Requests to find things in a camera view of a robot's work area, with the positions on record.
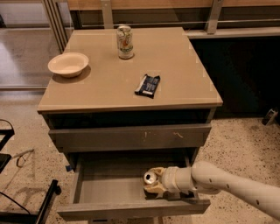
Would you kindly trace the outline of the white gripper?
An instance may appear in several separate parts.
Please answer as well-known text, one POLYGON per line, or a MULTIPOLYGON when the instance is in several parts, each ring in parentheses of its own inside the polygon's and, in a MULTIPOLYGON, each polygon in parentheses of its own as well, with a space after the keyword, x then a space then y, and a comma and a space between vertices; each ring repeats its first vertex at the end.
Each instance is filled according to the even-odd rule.
POLYGON ((153 193, 157 198, 162 198, 166 191, 170 193, 188 193, 193 189, 191 168, 154 167, 149 169, 149 173, 162 177, 161 182, 152 185, 145 185, 143 189, 147 193, 153 193))

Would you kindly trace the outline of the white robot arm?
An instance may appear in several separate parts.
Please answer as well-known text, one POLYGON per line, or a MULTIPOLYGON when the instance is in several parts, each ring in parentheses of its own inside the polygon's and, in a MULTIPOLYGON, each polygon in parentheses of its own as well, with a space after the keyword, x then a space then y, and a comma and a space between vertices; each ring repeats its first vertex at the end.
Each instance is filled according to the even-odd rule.
POLYGON ((225 191, 280 220, 279 187, 230 174, 205 161, 184 168, 150 168, 143 175, 143 189, 160 196, 166 192, 216 194, 225 191))

